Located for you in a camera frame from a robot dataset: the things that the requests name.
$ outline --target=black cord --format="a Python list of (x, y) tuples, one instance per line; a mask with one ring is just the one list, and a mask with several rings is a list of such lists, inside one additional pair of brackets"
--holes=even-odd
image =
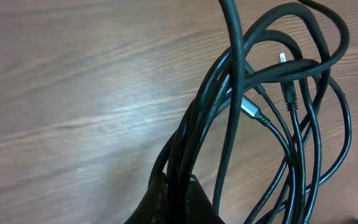
[[(337, 171), (346, 157), (351, 143), (349, 107), (344, 93), (330, 74), (331, 66), (341, 59), (349, 46), (349, 31), (347, 26), (334, 11), (327, 7), (314, 1), (299, 0), (303, 4), (292, 2), (269, 10), (242, 35), (241, 23), (234, 0), (219, 0), (219, 2), (226, 19), (231, 47), (218, 57), (207, 72), (195, 99), (186, 110), (178, 129), (173, 133), (158, 155), (150, 175), (149, 184), (156, 175), (162, 173), (163, 167), (168, 161), (168, 202), (170, 206), (180, 210), (184, 205), (191, 171), (193, 170), (206, 133), (213, 119), (230, 105), (229, 121), (214, 189), (213, 207), (215, 212), (219, 212), (219, 201), (234, 144), (239, 113), (243, 111), (274, 133), (283, 147), (285, 155), (272, 183), (251, 211), (245, 223), (252, 223), (261, 211), (282, 178), (286, 168), (288, 168), (288, 176), (275, 206), (257, 223), (271, 223), (276, 214), (283, 209), (285, 209), (283, 223), (308, 223), (316, 201), (318, 186), (327, 181)], [(327, 16), (338, 28), (341, 39), (339, 47), (331, 56), (318, 23), (313, 13), (306, 6)], [(287, 15), (298, 16), (306, 24), (306, 28), (309, 30), (317, 46), (321, 62), (304, 59), (298, 44), (290, 36), (277, 30), (266, 30), (271, 23)], [(254, 44), (268, 40), (276, 41), (286, 46), (293, 55), (294, 60), (271, 65), (255, 72), (244, 59)], [(310, 97), (306, 80), (308, 77), (312, 77), (316, 83), (317, 92), (313, 100)], [(301, 95), (307, 112), (301, 123), (298, 122), (296, 102), (293, 101), (296, 98), (295, 96), (288, 97), (295, 94), (295, 88), (291, 89), (291, 91), (288, 90), (288, 86), (293, 86), (293, 81), (295, 80), (299, 80)], [(291, 102), (287, 103), (294, 127), (294, 136), (291, 136), (282, 115), (278, 112), (268, 94), (266, 94), (262, 83), (284, 84), (282, 88), (286, 101), (292, 99), (290, 100)], [(317, 115), (328, 86), (334, 90), (341, 104), (345, 125), (345, 139), (339, 157), (331, 168), (321, 175), (322, 148)], [(251, 88), (255, 88), (272, 109), (284, 130), (287, 140), (260, 110), (255, 110), (256, 113), (251, 113), (247, 111), (247, 105), (242, 105), (243, 102), (246, 102), (252, 106), (252, 103), (244, 99), (243, 96)], [(313, 135), (314, 166), (311, 184), (306, 187), (305, 155), (303, 150), (310, 135)], [(284, 201), (288, 189), (290, 190), (288, 200)], [(306, 194), (310, 195), (305, 204)]]

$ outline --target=black cable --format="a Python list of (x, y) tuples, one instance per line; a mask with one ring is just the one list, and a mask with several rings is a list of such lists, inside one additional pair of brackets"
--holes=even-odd
[[(223, 189), (224, 177), (227, 172), (231, 150), (234, 144), (239, 113), (246, 108), (248, 103), (244, 102), (243, 94), (255, 88), (263, 96), (274, 115), (278, 119), (287, 140), (280, 131), (262, 115), (261, 112), (252, 114), (244, 111), (248, 116), (257, 119), (264, 126), (268, 127), (279, 140), (284, 150), (284, 158), (276, 176), (269, 185), (266, 192), (255, 208), (251, 211), (246, 223), (251, 223), (260, 212), (266, 201), (275, 190), (282, 178), (284, 170), (288, 168), (288, 177), (281, 189), (280, 196), (273, 209), (266, 213), (257, 223), (271, 223), (276, 214), (286, 208), (284, 223), (307, 223), (313, 211), (318, 186), (328, 180), (342, 164), (351, 143), (351, 119), (350, 112), (344, 97), (344, 93), (331, 77), (330, 67), (334, 65), (346, 52), (349, 45), (349, 31), (344, 21), (332, 10), (310, 0), (299, 3), (287, 3), (277, 6), (261, 16), (242, 35), (241, 24), (233, 0), (220, 0), (223, 14), (226, 19), (231, 47), (226, 49), (206, 74), (195, 99), (190, 103), (181, 123), (170, 140), (166, 143), (158, 155), (156, 163), (150, 175), (149, 183), (153, 178), (162, 173), (163, 167), (168, 161), (167, 183), (169, 205), (181, 209), (185, 204), (185, 195), (188, 188), (191, 171), (196, 162), (197, 155), (205, 139), (213, 119), (226, 107), (230, 105), (229, 121), (227, 124), (225, 141), (219, 164), (218, 176), (214, 189), (213, 207), (219, 212), (219, 201)], [(309, 6), (331, 19), (339, 30), (340, 43), (335, 52), (330, 56), (328, 46), (313, 13), (306, 7)], [(298, 16), (306, 24), (321, 57), (321, 62), (311, 59), (304, 59), (298, 44), (288, 35), (276, 30), (266, 28), (277, 19), (286, 16)], [(276, 41), (285, 45), (293, 55), (294, 60), (271, 65), (267, 68), (254, 72), (252, 67), (244, 60), (252, 46), (258, 42)], [(317, 92), (315, 98), (311, 99), (306, 79), (313, 77), (316, 82)], [(293, 83), (299, 80), (301, 95), (306, 107), (307, 115), (298, 122), (295, 102), (290, 102), (291, 120), (294, 127), (294, 136), (291, 136), (288, 126), (285, 124), (282, 115), (278, 112), (268, 94), (266, 94), (262, 83)], [(319, 131), (317, 115), (321, 101), (330, 86), (337, 95), (341, 104), (345, 124), (345, 141), (339, 157), (331, 168), (322, 176), (321, 173), (321, 134)], [(293, 91), (283, 87), (283, 93), (287, 101), (288, 94), (292, 96)], [(305, 187), (305, 155), (303, 148), (310, 135), (313, 135), (314, 143), (314, 166), (311, 185)], [(288, 201), (284, 201), (286, 192)], [(305, 195), (310, 193), (306, 204)]]

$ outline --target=wood grain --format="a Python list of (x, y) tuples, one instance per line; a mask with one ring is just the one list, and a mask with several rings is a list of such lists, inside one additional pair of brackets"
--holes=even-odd
[[(283, 2), (237, 1), (243, 29)], [(341, 15), (351, 32), (333, 77), (350, 105), (352, 148), (320, 187), (311, 220), (340, 223), (358, 218), (358, 1), (319, 2)], [(333, 52), (339, 34), (315, 15)], [(272, 28), (293, 36), (305, 57), (318, 59), (299, 19), (287, 16)], [(217, 1), (0, 0), (0, 223), (122, 223), (209, 66), (228, 45)], [(287, 51), (257, 44), (247, 59), (260, 69), (276, 63), (280, 52)], [(285, 114), (279, 86), (266, 88)], [(249, 96), (272, 118), (259, 96)], [(227, 112), (215, 120), (194, 170), (210, 198), (226, 122)], [(326, 170), (344, 135), (331, 90), (319, 123)], [(225, 222), (245, 220), (282, 156), (269, 131), (241, 118), (221, 202)], [(310, 146), (306, 156), (310, 178)]]

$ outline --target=bundled cable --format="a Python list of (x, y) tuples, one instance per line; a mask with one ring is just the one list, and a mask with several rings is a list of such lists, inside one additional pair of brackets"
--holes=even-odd
[[(234, 144), (239, 115), (243, 112), (267, 127), (278, 139), (284, 151), (283, 161), (272, 183), (251, 211), (245, 223), (252, 223), (255, 220), (278, 185), (285, 169), (288, 169), (288, 176), (275, 206), (257, 223), (271, 223), (276, 214), (284, 209), (283, 223), (308, 223), (319, 185), (327, 181), (338, 170), (351, 144), (349, 107), (344, 93), (330, 74), (331, 66), (341, 59), (349, 46), (347, 26), (334, 11), (326, 6), (310, 0), (302, 0), (299, 1), (301, 4), (291, 2), (269, 10), (254, 22), (243, 35), (234, 0), (219, 0), (219, 2), (226, 20), (231, 46), (218, 57), (207, 72), (178, 129), (164, 145), (152, 169), (149, 188), (151, 188), (153, 181), (162, 175), (163, 168), (168, 163), (167, 174), (166, 176), (163, 175), (162, 178), (163, 183), (165, 183), (163, 184), (164, 190), (160, 192), (160, 200), (156, 205), (160, 211), (165, 208), (164, 215), (159, 214), (158, 217), (165, 216), (166, 220), (175, 223), (195, 223), (196, 219), (192, 216), (196, 216), (197, 211), (189, 205), (194, 201), (191, 198), (189, 199), (189, 194), (192, 193), (191, 179), (193, 177), (191, 172), (213, 119), (230, 106), (229, 120), (214, 189), (212, 203), (214, 213), (219, 213), (219, 201), (224, 178)], [(329, 54), (328, 46), (317, 20), (308, 7), (324, 14), (336, 25), (341, 39), (339, 47), (332, 55)], [(277, 30), (267, 30), (271, 23), (287, 15), (297, 16), (306, 24), (317, 46), (321, 62), (303, 58), (298, 44), (289, 35)], [(245, 57), (254, 44), (264, 41), (283, 44), (289, 49), (294, 59), (287, 62), (282, 61), (259, 71), (253, 71)], [(314, 99), (311, 99), (310, 96), (307, 82), (309, 77), (316, 84), (317, 92)], [(301, 122), (299, 122), (297, 115), (298, 105), (294, 81), (299, 81), (303, 104), (307, 112)], [(266, 94), (262, 86), (263, 83), (281, 84), (284, 100), (291, 117), (293, 136), (281, 114)], [(334, 90), (341, 104), (345, 136), (338, 158), (327, 172), (321, 174), (322, 145), (317, 117), (328, 86)], [(277, 117), (284, 135), (262, 114), (260, 108), (244, 95), (252, 88), (265, 99)], [(314, 144), (313, 176), (310, 185), (306, 186), (304, 148), (311, 135)]]

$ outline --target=cable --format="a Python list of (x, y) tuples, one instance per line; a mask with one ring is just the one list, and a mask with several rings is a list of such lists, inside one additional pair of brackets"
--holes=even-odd
[[(331, 77), (330, 71), (331, 66), (342, 58), (349, 46), (349, 30), (345, 22), (326, 6), (310, 0), (299, 0), (299, 2), (302, 4), (291, 2), (269, 10), (242, 35), (241, 23), (234, 0), (219, 0), (226, 20), (231, 46), (218, 57), (208, 70), (178, 129), (158, 155), (149, 179), (150, 184), (154, 177), (162, 173), (165, 164), (168, 162), (167, 195), (170, 211), (173, 210), (174, 216), (180, 217), (180, 210), (184, 208), (190, 175), (213, 119), (230, 105), (229, 120), (214, 188), (213, 208), (215, 212), (219, 213), (224, 178), (229, 165), (239, 115), (243, 112), (251, 119), (255, 119), (267, 127), (278, 139), (284, 151), (284, 158), (278, 172), (245, 220), (245, 223), (254, 221), (272, 192), (276, 189), (285, 169), (288, 169), (288, 176), (275, 206), (257, 223), (271, 223), (276, 214), (284, 209), (283, 223), (309, 222), (316, 201), (318, 186), (327, 181), (338, 170), (350, 149), (351, 118), (349, 107), (344, 93)], [(340, 35), (340, 43), (332, 55), (329, 54), (327, 43), (317, 20), (307, 6), (324, 14), (336, 25)], [(317, 46), (321, 62), (303, 58), (298, 44), (289, 35), (277, 30), (267, 30), (271, 23), (287, 15), (297, 16), (305, 23)], [(283, 44), (289, 49), (294, 60), (277, 63), (259, 71), (254, 71), (245, 60), (245, 57), (254, 44), (264, 41), (275, 41)], [(317, 92), (313, 100), (310, 97), (307, 83), (308, 77), (313, 78), (316, 83)], [(303, 104), (307, 112), (301, 123), (299, 123), (296, 113), (297, 103), (296, 91), (293, 86), (294, 81), (299, 81)], [(293, 136), (291, 136), (283, 116), (262, 86), (263, 83), (281, 84), (294, 129)], [(338, 158), (331, 168), (321, 175), (322, 144), (317, 117), (321, 101), (328, 86), (334, 90), (341, 104), (345, 138)], [(267, 102), (283, 128), (286, 139), (270, 120), (262, 114), (259, 107), (244, 96), (252, 88)], [(314, 144), (313, 175), (311, 184), (306, 186), (304, 148), (311, 135), (313, 135)], [(288, 200), (284, 201), (288, 189)]]

